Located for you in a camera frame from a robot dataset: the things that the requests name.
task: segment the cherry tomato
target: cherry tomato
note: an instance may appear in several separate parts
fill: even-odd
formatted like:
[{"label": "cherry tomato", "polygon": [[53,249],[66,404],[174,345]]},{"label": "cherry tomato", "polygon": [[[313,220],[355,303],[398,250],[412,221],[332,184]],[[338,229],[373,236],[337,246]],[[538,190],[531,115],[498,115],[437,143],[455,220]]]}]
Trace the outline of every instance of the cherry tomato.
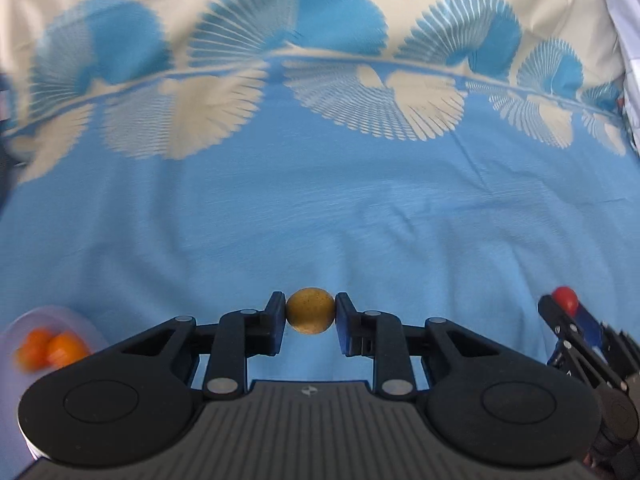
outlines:
[{"label": "cherry tomato", "polygon": [[35,328],[24,338],[20,348],[14,352],[15,362],[23,372],[36,372],[49,366],[47,345],[53,332],[46,328]]},{"label": "cherry tomato", "polygon": [[569,316],[574,317],[575,313],[578,312],[578,295],[572,288],[559,286],[553,291],[551,297]]},{"label": "cherry tomato", "polygon": [[84,342],[73,332],[55,336],[47,346],[47,360],[54,368],[69,366],[90,353]]}]

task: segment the orange fruit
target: orange fruit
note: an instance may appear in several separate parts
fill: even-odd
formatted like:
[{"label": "orange fruit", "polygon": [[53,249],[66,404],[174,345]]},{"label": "orange fruit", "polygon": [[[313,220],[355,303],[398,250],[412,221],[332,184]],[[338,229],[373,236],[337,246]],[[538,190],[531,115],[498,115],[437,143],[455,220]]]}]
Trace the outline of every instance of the orange fruit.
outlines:
[{"label": "orange fruit", "polygon": [[36,372],[49,365],[47,345],[53,339],[47,328],[35,328],[24,338],[20,348],[14,352],[15,362],[23,372]]},{"label": "orange fruit", "polygon": [[287,301],[287,321],[298,332],[319,334],[328,329],[335,318],[335,301],[322,288],[301,288]]},{"label": "orange fruit", "polygon": [[54,368],[69,366],[89,354],[91,352],[84,342],[73,332],[63,332],[55,336],[47,345],[47,361]]}]

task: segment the plate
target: plate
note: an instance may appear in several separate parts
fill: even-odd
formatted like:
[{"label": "plate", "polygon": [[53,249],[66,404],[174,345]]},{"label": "plate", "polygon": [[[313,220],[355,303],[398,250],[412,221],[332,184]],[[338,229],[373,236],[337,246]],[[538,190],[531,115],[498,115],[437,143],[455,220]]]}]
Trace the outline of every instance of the plate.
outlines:
[{"label": "plate", "polygon": [[46,368],[36,373],[24,373],[15,365],[15,350],[24,337],[38,327],[46,327],[53,332],[71,330],[92,353],[108,346],[91,323],[63,306],[41,306],[30,310],[0,335],[0,455],[8,463],[9,469],[16,473],[33,461],[18,426],[18,403],[29,386],[53,370]]}]

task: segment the yellow ball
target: yellow ball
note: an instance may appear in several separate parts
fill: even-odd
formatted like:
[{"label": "yellow ball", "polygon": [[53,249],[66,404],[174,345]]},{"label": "yellow ball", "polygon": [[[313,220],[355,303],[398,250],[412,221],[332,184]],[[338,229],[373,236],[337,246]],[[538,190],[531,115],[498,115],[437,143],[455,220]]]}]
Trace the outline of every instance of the yellow ball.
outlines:
[{"label": "yellow ball", "polygon": [[300,333],[322,333],[334,318],[334,298],[321,288],[301,288],[287,301],[287,321]]}]

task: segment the purple plate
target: purple plate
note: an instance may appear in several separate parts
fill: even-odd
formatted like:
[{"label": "purple plate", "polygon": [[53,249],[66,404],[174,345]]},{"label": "purple plate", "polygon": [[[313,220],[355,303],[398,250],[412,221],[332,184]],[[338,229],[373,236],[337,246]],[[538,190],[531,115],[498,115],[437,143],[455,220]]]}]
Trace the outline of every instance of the purple plate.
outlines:
[{"label": "purple plate", "polygon": [[46,327],[53,332],[71,330],[94,353],[106,348],[107,342],[84,317],[63,306],[41,306],[16,319],[0,335],[0,454],[12,470],[23,470],[33,457],[18,426],[17,410],[22,394],[36,380],[52,371],[46,368],[36,373],[20,371],[14,362],[14,352],[24,337],[34,328]]}]

